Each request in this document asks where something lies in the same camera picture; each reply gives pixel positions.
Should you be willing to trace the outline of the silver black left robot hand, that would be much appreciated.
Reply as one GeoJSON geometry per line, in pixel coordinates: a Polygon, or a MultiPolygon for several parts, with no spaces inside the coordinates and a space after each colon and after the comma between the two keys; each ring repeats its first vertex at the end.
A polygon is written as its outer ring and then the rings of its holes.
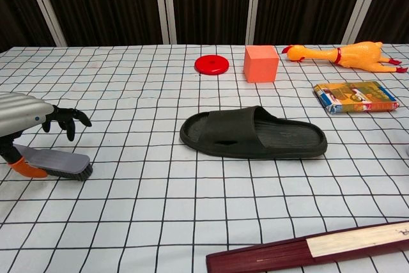
{"type": "Polygon", "coordinates": [[[0,94],[0,157],[17,173],[29,178],[45,178],[48,174],[40,168],[30,166],[16,149],[14,140],[32,127],[41,125],[50,131],[52,121],[58,122],[69,141],[75,137],[75,120],[91,127],[85,113],[72,108],[59,108],[42,99],[21,93],[0,94]]]}

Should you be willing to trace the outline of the grey cleaning brush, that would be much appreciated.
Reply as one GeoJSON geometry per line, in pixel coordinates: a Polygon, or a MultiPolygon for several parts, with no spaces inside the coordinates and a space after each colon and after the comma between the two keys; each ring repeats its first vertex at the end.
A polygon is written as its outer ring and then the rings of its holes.
{"type": "Polygon", "coordinates": [[[43,169],[48,175],[85,181],[93,172],[87,155],[51,149],[34,149],[19,144],[15,147],[30,166],[43,169]]]}

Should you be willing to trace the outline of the black rubber slipper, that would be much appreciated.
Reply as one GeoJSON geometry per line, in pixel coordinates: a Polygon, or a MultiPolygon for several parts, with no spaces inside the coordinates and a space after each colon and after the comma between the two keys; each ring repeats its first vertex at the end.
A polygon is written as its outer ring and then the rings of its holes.
{"type": "Polygon", "coordinates": [[[278,118],[257,105],[195,114],[181,126],[180,139],[207,155],[234,159],[313,158],[328,147],[319,127],[278,118]]]}

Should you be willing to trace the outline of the dark white-framed partition screen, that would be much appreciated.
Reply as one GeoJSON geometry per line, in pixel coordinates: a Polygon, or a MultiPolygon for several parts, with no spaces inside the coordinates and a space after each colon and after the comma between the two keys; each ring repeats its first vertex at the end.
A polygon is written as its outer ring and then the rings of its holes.
{"type": "MultiPolygon", "coordinates": [[[[179,44],[242,45],[251,0],[173,0],[179,44]]],[[[339,44],[357,0],[258,0],[254,43],[339,44]]],[[[50,0],[69,46],[161,44],[158,0],[50,0]]],[[[0,52],[52,47],[36,0],[0,0],[0,52]]]]}

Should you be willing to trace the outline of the white black checked tablecloth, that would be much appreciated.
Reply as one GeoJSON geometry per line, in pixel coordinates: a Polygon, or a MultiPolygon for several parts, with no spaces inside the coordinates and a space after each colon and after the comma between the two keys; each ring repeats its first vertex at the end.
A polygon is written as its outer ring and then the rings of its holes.
{"type": "Polygon", "coordinates": [[[244,46],[14,47],[0,53],[0,93],[85,112],[73,141],[57,123],[17,139],[85,154],[85,182],[30,179],[0,158],[0,273],[206,273],[210,253],[409,219],[409,45],[384,45],[405,73],[371,74],[281,57],[273,83],[243,74],[244,46]],[[200,74],[218,55],[227,72],[200,74]],[[330,114],[325,83],[376,81],[393,111],[330,114]],[[237,160],[185,146],[181,124],[260,105],[322,129],[310,160],[237,160]]]}

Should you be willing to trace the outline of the red round disc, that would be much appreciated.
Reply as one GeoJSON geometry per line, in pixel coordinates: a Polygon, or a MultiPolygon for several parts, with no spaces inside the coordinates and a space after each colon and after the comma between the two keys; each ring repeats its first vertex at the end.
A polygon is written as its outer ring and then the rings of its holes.
{"type": "Polygon", "coordinates": [[[205,55],[196,59],[194,68],[200,74],[220,75],[227,72],[229,61],[218,55],[205,55]]]}

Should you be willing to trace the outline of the orange foam cube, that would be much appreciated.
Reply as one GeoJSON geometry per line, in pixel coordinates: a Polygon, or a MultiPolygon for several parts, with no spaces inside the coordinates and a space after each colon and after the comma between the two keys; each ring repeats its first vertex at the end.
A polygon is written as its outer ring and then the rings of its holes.
{"type": "Polygon", "coordinates": [[[274,82],[279,56],[272,45],[246,45],[243,72],[249,83],[274,82]]]}

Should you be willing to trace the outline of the dark red folded fan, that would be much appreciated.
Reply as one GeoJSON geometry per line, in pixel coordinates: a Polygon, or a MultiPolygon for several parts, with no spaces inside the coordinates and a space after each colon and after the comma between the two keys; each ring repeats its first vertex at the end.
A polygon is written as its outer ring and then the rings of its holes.
{"type": "Polygon", "coordinates": [[[206,256],[208,273],[260,273],[409,250],[409,220],[318,233],[206,256]]]}

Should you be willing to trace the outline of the orange printed snack packet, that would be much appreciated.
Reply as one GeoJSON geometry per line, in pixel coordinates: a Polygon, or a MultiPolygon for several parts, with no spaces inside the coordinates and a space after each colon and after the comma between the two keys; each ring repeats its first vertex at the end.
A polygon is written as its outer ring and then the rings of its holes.
{"type": "Polygon", "coordinates": [[[314,86],[330,114],[393,111],[399,102],[378,82],[325,83],[314,86]]]}

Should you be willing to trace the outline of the yellow rubber chicken toy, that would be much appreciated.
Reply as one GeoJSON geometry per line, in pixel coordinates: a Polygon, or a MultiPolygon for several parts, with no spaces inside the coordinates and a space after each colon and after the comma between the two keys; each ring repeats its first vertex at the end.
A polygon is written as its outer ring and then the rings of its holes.
{"type": "Polygon", "coordinates": [[[282,50],[290,61],[325,59],[345,68],[357,68],[373,73],[405,73],[407,68],[401,62],[382,56],[381,42],[360,42],[330,50],[309,49],[303,45],[289,45],[282,50]]]}

